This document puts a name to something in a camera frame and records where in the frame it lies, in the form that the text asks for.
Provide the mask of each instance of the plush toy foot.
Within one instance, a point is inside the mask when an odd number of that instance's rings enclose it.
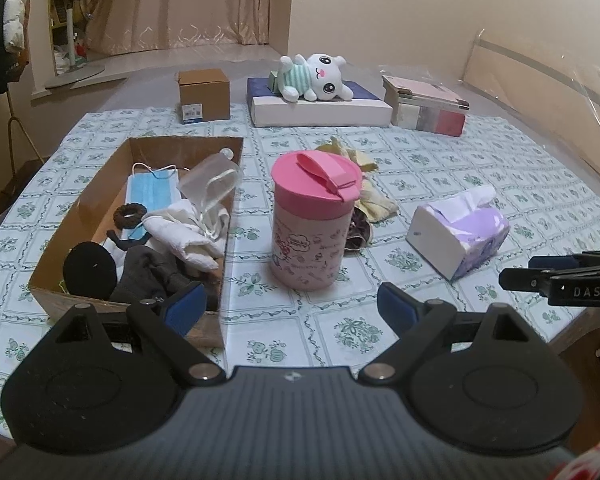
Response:
[[[280,58],[279,72],[286,73],[293,68],[294,62],[291,61],[289,56],[282,56]]]
[[[339,97],[343,101],[351,101],[353,99],[353,90],[347,85],[342,85],[342,90],[340,91]]]
[[[305,93],[304,93],[304,98],[307,101],[315,101],[318,96],[315,94],[314,90],[312,88],[309,88]]]
[[[292,86],[284,86],[284,87],[282,87],[280,89],[280,93],[282,94],[282,97],[284,98],[284,100],[288,101],[290,103],[297,103],[298,102],[298,98],[300,97],[300,94],[298,93],[298,90],[296,90]]]

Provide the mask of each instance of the open cardboard box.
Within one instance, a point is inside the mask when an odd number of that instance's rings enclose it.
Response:
[[[240,165],[242,156],[241,137],[147,137],[127,139],[109,158],[100,171],[87,184],[62,220],[40,257],[29,280],[29,290],[52,319],[59,319],[76,303],[91,303],[98,312],[120,312],[125,303],[81,298],[65,294],[61,287],[62,264],[67,254],[78,243],[92,240],[102,243],[108,229],[115,229],[113,212],[124,203],[126,180],[135,162],[143,162],[151,168],[163,168],[175,164],[178,168],[193,168],[209,155],[223,148],[234,152],[232,161]],[[231,215],[234,194],[223,201]],[[219,260],[218,298],[222,288],[224,259]],[[220,332],[218,312],[205,312],[200,321],[187,334],[187,339],[200,347],[224,346]]]

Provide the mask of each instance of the purple packaging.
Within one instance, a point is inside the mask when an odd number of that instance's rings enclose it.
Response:
[[[509,222],[489,202],[493,186],[480,186],[416,209],[407,241],[448,280],[456,280],[493,256],[509,234]]]

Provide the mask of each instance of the white puffer jacket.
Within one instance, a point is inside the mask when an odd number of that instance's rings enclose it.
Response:
[[[4,0],[4,47],[15,54],[25,49],[24,15],[27,0]]]

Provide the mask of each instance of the gray ribbed surface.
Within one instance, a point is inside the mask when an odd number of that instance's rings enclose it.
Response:
[[[239,368],[224,386],[191,390],[178,414],[136,444],[97,456],[19,447],[0,480],[417,479],[544,480],[570,459],[555,449],[497,459],[423,431],[391,390],[346,368]]]

